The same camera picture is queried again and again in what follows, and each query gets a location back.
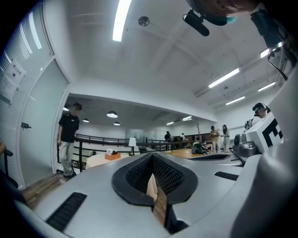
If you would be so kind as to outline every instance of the white shirt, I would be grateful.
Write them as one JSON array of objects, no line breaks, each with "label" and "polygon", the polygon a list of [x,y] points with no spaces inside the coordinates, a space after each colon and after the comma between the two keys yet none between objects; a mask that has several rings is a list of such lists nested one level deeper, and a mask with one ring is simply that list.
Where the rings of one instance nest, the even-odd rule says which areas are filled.
[{"label": "white shirt", "polygon": [[262,120],[259,116],[255,116],[254,119],[252,120],[252,126],[255,125],[258,121]]}]

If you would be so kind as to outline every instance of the paper sign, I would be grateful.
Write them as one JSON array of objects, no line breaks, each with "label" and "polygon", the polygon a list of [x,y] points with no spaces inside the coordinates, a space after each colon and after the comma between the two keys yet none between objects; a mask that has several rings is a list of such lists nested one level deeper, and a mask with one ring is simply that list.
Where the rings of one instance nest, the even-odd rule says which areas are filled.
[{"label": "paper sign", "polygon": [[17,87],[18,86],[4,74],[0,82],[0,94],[9,101],[12,101]]},{"label": "paper sign", "polygon": [[14,59],[11,64],[8,66],[5,74],[16,84],[18,85],[22,78],[24,77],[26,71],[20,65],[20,63]]}]

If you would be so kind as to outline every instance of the frosted glass door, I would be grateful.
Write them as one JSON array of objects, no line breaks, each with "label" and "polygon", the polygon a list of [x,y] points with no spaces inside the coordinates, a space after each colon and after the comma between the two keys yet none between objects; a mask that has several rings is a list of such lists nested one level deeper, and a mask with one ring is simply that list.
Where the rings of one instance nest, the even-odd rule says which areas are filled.
[{"label": "frosted glass door", "polygon": [[52,133],[67,85],[67,80],[53,60],[29,97],[22,122],[31,128],[21,128],[20,132],[20,164],[26,186],[53,174]]}]

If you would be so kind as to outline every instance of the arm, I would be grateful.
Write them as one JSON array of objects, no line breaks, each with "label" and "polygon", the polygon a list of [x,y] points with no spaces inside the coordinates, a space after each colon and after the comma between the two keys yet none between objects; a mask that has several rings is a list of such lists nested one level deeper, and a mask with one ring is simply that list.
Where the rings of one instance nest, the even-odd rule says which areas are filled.
[{"label": "arm", "polygon": [[6,150],[6,146],[3,141],[0,141],[0,155],[3,154]]},{"label": "arm", "polygon": [[61,135],[63,131],[63,126],[59,127],[59,134],[58,134],[58,145],[61,146]]}]

